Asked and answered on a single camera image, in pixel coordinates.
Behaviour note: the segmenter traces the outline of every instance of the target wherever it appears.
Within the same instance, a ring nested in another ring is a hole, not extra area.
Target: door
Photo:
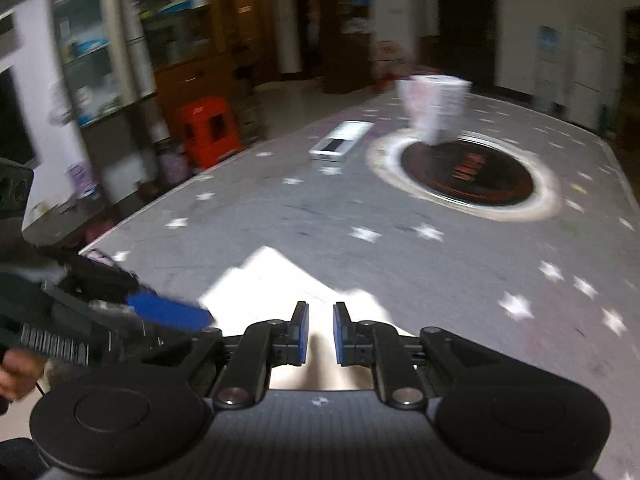
[[[495,75],[496,0],[438,0],[438,8],[437,67],[475,86],[491,87]]]
[[[319,73],[321,61],[319,52],[320,0],[295,1],[302,69],[307,78],[312,78]]]
[[[369,0],[319,0],[322,91],[344,94],[373,84]],[[353,23],[364,24],[353,27]]]
[[[242,44],[255,60],[254,85],[280,78],[271,0],[233,0]]]

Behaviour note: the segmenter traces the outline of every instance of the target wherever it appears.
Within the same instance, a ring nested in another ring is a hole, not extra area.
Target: white star
[[[111,259],[114,262],[123,262],[124,260],[127,259],[128,255],[129,255],[129,251],[118,251],[111,257]]]
[[[177,229],[178,227],[187,227],[187,218],[174,218],[169,223],[165,224],[164,227],[168,227],[169,229]]]
[[[352,227],[351,229],[353,229],[353,233],[351,233],[350,236],[372,244],[376,243],[376,240],[380,238],[379,233],[372,231],[371,229],[367,229],[366,227]]]
[[[414,227],[415,231],[418,233],[420,238],[425,238],[427,240],[437,240],[439,242],[442,241],[442,235],[435,227],[422,224],[420,227]]]
[[[320,168],[320,173],[325,175],[340,175],[342,174],[342,168],[338,166],[323,166]]]
[[[584,213],[584,208],[583,208],[581,205],[579,205],[579,204],[575,203],[573,200],[569,200],[568,198],[565,198],[565,199],[564,199],[564,202],[565,202],[569,207],[574,208],[576,211],[580,211],[581,213]]]
[[[314,406],[322,407],[329,403],[329,399],[327,399],[326,397],[318,397],[317,399],[313,399],[311,403]]]
[[[556,266],[553,266],[552,264],[540,261],[540,270],[546,277],[548,277],[548,279],[550,279],[554,283],[558,280],[564,281],[564,278],[560,273],[560,269],[558,269]]]
[[[618,220],[620,220],[620,223],[624,226],[627,227],[629,229],[631,229],[632,231],[635,231],[636,229],[629,223],[627,222],[624,218],[619,218]]]
[[[525,318],[533,318],[529,301],[522,296],[512,296],[508,292],[504,293],[504,298],[498,304],[507,311],[507,316],[520,321]]]
[[[602,309],[604,313],[604,319],[602,322],[608,326],[618,337],[622,336],[622,333],[626,330],[626,326],[622,323],[622,316],[615,310]]]
[[[598,293],[595,288],[585,282],[582,278],[578,278],[578,276],[574,276],[574,287],[580,290],[580,292],[584,292],[591,299],[595,298]]]

